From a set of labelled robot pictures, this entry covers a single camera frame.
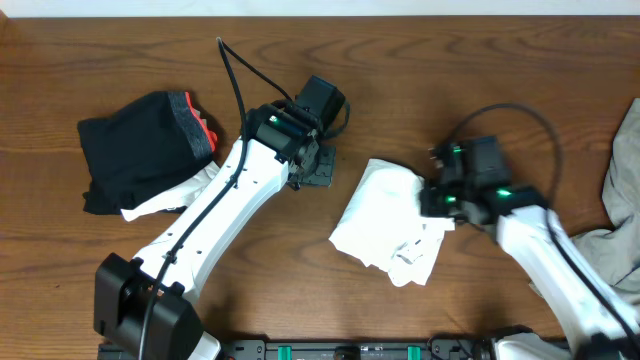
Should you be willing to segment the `white Puma t-shirt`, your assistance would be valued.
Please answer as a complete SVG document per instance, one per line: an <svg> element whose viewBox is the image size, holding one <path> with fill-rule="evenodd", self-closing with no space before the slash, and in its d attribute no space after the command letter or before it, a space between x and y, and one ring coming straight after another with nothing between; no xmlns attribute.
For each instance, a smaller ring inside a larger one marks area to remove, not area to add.
<svg viewBox="0 0 640 360"><path fill-rule="evenodd" d="M385 272L396 287L426 285L445 234L456 225L451 218L421 215L424 185L406 167L370 159L329 241Z"/></svg>

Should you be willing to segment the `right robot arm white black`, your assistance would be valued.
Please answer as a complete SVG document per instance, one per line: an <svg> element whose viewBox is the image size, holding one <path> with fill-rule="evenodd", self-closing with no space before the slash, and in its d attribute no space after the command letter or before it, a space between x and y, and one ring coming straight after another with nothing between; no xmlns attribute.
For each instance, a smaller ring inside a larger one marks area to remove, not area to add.
<svg viewBox="0 0 640 360"><path fill-rule="evenodd" d="M602 280L576 249L550 202L515 185L493 136L439 145L435 178L420 193L421 212L476 226L510 255L556 316L567 346L534 333L498 337L495 359L636 359L639 313Z"/></svg>

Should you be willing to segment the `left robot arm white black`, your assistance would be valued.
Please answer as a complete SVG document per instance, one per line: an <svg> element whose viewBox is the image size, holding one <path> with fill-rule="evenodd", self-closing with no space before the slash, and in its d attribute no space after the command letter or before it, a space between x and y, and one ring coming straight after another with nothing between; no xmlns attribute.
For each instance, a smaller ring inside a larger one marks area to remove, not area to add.
<svg viewBox="0 0 640 360"><path fill-rule="evenodd" d="M195 305L213 268L256 211L284 187L328 187L350 105L312 76L292 100L248 111L244 133L182 215L127 260L109 254L95 274L94 329L101 359L215 359L220 342Z"/></svg>

